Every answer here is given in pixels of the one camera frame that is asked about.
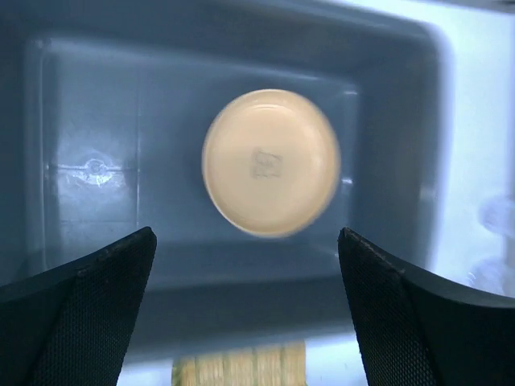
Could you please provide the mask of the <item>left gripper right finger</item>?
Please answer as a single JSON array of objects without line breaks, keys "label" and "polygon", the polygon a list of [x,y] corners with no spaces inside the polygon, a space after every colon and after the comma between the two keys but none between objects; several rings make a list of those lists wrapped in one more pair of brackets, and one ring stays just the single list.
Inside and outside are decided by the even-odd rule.
[{"label": "left gripper right finger", "polygon": [[514,300],[447,280],[350,228],[340,269],[370,385],[512,385]]}]

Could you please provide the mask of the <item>tan plate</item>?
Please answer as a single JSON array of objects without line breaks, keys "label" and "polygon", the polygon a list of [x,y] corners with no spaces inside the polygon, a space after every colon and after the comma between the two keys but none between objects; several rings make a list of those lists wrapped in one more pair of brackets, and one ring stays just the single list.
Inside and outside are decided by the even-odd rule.
[{"label": "tan plate", "polygon": [[205,189],[235,228],[265,238],[302,231],[325,211],[340,181],[335,130],[296,92],[259,89],[215,117],[202,151]]}]

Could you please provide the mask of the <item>woven bamboo tray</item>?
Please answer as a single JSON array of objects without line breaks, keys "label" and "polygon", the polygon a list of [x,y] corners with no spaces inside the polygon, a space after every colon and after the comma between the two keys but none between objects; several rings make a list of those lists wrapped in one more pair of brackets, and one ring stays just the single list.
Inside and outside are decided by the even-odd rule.
[{"label": "woven bamboo tray", "polygon": [[305,386],[304,342],[247,347],[177,359],[171,383],[180,385]]}]

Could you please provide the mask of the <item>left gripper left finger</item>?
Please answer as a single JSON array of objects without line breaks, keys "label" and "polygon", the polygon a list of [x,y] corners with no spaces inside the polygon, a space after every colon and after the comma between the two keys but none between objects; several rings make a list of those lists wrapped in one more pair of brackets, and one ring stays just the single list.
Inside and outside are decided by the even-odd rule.
[{"label": "left gripper left finger", "polygon": [[115,385],[155,258],[149,227],[1,288],[3,385]]}]

